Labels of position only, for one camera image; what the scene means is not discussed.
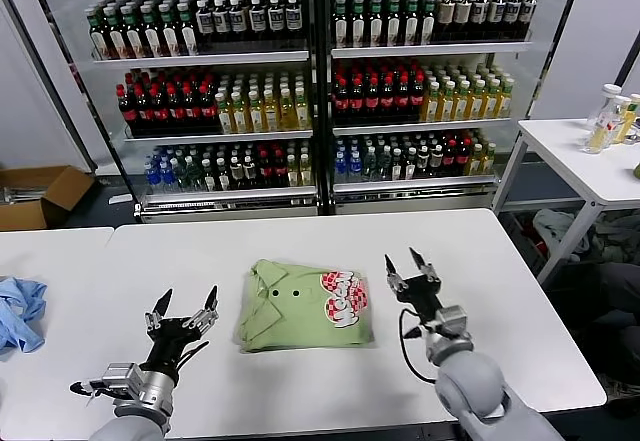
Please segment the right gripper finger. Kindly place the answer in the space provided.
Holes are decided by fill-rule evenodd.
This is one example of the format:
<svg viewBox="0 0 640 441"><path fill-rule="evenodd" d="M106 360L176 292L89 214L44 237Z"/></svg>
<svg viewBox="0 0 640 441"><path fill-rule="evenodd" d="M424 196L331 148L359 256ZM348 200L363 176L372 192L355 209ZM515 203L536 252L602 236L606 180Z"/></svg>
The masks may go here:
<svg viewBox="0 0 640 441"><path fill-rule="evenodd" d="M385 255L385 268L387 283L396 295L408 289L408 283L399 275L388 255Z"/></svg>
<svg viewBox="0 0 640 441"><path fill-rule="evenodd" d="M414 264L419 271L419 274L416 276L416 278L427 283L439 284L441 280L433 265L429 262L426 262L422 254L416 251L414 248L410 247L409 252L414 261Z"/></svg>

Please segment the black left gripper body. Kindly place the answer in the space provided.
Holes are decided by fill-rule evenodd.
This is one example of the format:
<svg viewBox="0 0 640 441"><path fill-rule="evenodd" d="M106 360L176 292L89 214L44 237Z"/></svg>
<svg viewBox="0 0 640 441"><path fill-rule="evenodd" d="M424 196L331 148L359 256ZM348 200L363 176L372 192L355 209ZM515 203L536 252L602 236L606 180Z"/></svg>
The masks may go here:
<svg viewBox="0 0 640 441"><path fill-rule="evenodd" d="M142 364L143 372L178 376L178 364L186 346L199 341L202 337L198 328L183 326L187 321L187 318L162 319L156 327L151 326L147 329L153 346Z"/></svg>

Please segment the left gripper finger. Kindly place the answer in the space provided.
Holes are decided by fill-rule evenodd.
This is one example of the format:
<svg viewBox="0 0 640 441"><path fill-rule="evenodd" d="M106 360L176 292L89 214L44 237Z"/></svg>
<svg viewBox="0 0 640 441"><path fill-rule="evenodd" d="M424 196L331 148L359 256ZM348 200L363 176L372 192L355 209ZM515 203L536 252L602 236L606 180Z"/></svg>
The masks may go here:
<svg viewBox="0 0 640 441"><path fill-rule="evenodd" d="M219 315L218 286L214 285L204 303L204 307L182 324L183 328L205 334L217 321Z"/></svg>
<svg viewBox="0 0 640 441"><path fill-rule="evenodd" d="M148 333L159 330L161 321L168 310L173 289L168 289L155 303L150 312L145 313L146 330Z"/></svg>

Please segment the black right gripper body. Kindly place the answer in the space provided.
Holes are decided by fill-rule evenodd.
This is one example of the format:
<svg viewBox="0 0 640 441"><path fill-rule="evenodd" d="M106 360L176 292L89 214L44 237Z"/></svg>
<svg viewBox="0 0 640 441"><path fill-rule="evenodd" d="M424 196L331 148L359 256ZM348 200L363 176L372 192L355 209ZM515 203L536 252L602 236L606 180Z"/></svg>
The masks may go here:
<svg viewBox="0 0 640 441"><path fill-rule="evenodd" d="M439 300L441 281L438 277L420 274L401 279L396 298L399 302L410 304L422 324L434 321L437 312L443 307Z"/></svg>

